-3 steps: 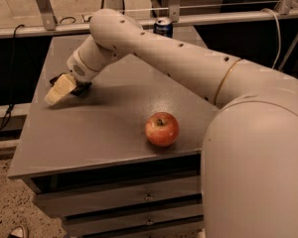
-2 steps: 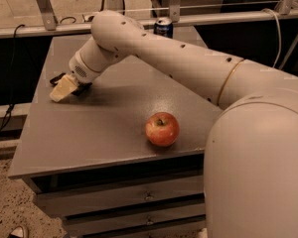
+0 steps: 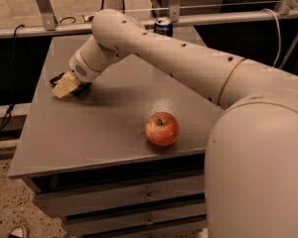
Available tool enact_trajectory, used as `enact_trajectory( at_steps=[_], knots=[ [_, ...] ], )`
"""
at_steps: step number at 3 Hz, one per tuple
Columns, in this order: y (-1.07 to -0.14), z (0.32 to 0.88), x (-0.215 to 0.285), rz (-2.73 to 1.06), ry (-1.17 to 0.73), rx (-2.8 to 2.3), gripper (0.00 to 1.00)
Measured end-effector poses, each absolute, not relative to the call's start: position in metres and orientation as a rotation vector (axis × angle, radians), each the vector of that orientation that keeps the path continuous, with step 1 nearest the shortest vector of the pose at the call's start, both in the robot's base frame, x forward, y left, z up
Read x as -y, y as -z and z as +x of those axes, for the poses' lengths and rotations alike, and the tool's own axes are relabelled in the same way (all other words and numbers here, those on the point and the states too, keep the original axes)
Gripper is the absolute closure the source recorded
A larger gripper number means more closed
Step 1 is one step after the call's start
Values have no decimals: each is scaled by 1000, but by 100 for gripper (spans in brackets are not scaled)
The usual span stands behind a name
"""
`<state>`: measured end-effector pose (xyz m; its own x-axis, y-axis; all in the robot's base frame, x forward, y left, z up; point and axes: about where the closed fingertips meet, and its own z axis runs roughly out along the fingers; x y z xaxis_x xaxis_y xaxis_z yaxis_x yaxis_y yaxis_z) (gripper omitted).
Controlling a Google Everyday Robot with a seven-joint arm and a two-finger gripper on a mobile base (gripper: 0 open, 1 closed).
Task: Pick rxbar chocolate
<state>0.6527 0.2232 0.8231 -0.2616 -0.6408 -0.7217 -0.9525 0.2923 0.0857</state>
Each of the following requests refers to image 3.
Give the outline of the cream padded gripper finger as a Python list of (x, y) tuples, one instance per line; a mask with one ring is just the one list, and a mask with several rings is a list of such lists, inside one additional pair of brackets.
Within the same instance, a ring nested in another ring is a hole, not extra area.
[(57, 81), (56, 86), (53, 89), (53, 93), (58, 98), (63, 98), (66, 95), (70, 94), (72, 91), (76, 90), (79, 85), (80, 81), (74, 74), (68, 71)]

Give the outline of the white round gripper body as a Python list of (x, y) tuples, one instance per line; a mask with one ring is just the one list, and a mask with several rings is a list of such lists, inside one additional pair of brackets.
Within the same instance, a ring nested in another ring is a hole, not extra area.
[(81, 51), (76, 51), (70, 59), (70, 71), (83, 83), (94, 81), (100, 72), (92, 69), (82, 58)]

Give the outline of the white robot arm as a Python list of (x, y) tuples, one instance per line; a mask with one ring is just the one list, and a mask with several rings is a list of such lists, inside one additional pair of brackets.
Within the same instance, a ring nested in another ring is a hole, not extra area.
[(119, 11), (95, 13), (91, 38), (54, 88), (64, 97), (136, 55), (223, 110), (209, 136), (209, 238), (298, 238), (298, 76), (148, 32)]

